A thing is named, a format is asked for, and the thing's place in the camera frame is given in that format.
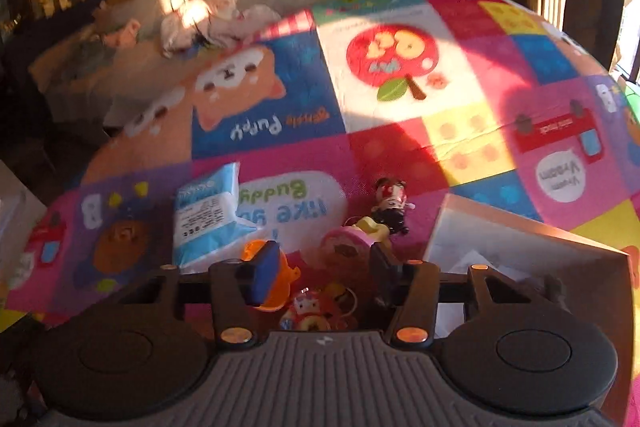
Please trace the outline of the orange plastic toy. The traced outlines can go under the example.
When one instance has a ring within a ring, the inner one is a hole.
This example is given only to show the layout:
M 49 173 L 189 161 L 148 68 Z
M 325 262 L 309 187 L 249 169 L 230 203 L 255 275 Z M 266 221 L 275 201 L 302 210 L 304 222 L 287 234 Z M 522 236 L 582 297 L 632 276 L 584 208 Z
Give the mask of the orange plastic toy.
M 258 290 L 260 301 L 255 308 L 265 312 L 279 311 L 288 303 L 292 286 L 300 277 L 300 270 L 288 263 L 288 256 L 275 241 L 253 239 L 246 243 L 241 260 L 252 262 L 256 257 L 259 265 L 253 288 Z

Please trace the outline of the blue white tissue pack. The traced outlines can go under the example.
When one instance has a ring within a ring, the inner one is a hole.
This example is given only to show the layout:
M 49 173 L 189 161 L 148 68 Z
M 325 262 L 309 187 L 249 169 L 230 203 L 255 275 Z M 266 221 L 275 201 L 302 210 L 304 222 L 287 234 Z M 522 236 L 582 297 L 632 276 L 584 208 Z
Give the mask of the blue white tissue pack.
M 236 243 L 262 229 L 238 213 L 239 174 L 240 164 L 229 162 L 177 191 L 172 263 L 182 271 L 232 258 Z

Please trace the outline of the white cardboard box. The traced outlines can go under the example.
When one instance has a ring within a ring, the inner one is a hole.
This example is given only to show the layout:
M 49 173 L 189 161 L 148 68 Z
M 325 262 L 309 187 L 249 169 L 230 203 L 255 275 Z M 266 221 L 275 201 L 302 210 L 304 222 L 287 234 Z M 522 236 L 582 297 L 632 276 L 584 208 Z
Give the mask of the white cardboard box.
M 623 424 L 634 365 L 634 298 L 626 253 L 448 194 L 423 258 L 445 271 L 467 261 L 526 279 L 541 280 L 546 275 L 558 279 L 570 312 L 598 325 L 616 349 L 618 373 L 603 401 L 603 412 Z

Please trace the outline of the pink swiss roll toy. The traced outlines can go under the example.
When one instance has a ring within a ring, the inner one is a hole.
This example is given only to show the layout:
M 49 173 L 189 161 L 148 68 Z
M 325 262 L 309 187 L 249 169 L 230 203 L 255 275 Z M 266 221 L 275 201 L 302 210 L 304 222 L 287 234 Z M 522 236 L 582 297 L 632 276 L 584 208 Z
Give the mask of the pink swiss roll toy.
M 362 273 L 369 268 L 371 248 L 381 244 L 392 251 L 390 229 L 371 217 L 363 217 L 354 225 L 334 229 L 323 237 L 318 250 L 322 269 L 336 273 Z

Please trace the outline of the black haired doll figurine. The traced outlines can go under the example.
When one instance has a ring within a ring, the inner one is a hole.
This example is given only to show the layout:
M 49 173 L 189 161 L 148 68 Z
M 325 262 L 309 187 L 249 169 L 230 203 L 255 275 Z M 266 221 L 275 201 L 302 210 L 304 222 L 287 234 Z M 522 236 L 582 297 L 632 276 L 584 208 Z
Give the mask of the black haired doll figurine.
M 371 218 L 385 225 L 390 234 L 407 235 L 405 214 L 416 205 L 408 201 L 406 184 L 397 178 L 380 178 L 375 183 L 375 205 Z

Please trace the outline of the colourful cartoon play mat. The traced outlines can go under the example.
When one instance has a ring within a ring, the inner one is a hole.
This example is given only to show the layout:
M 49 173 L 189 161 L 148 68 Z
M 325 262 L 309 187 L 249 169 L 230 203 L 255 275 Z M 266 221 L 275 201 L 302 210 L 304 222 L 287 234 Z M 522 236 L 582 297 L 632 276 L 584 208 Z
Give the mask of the colourful cartoon play mat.
M 295 291 L 352 285 L 356 248 L 331 230 L 405 183 L 423 253 L 449 194 L 639 260 L 639 106 L 589 53 L 510 0 L 321 0 L 226 52 L 163 64 L 167 87 L 130 110 L 30 234 L 1 323 L 54 325 L 171 252 L 182 182 L 240 166 L 239 214 L 277 239 Z

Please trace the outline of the beige sofa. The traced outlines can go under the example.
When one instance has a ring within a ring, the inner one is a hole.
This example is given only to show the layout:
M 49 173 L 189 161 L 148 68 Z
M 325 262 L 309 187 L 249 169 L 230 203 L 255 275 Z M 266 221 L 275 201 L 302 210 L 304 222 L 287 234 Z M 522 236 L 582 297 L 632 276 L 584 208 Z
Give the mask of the beige sofa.
M 245 11 L 263 4 L 281 16 L 320 0 L 238 0 Z M 56 122 L 90 121 L 120 128 L 210 56 L 209 50 L 163 56 L 160 23 L 168 0 L 110 5 L 27 64 Z

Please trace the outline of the crumpled white cloth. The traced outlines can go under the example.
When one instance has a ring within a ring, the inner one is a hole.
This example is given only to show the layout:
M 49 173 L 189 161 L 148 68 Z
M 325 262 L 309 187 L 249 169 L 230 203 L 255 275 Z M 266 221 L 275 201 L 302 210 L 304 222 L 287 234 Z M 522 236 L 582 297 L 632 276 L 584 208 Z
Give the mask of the crumpled white cloth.
M 197 42 L 231 49 L 280 19 L 278 12 L 264 4 L 241 11 L 238 0 L 188 0 L 160 23 L 160 49 L 166 57 L 191 49 Z

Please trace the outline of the red white keychain toy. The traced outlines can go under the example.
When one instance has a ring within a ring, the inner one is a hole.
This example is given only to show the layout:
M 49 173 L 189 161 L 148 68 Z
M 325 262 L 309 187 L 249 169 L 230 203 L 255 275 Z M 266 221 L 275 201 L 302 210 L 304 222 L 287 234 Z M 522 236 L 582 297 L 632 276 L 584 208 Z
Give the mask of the red white keychain toy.
M 351 331 L 358 325 L 357 305 L 356 294 L 341 283 L 304 288 L 293 297 L 279 327 L 284 331 Z

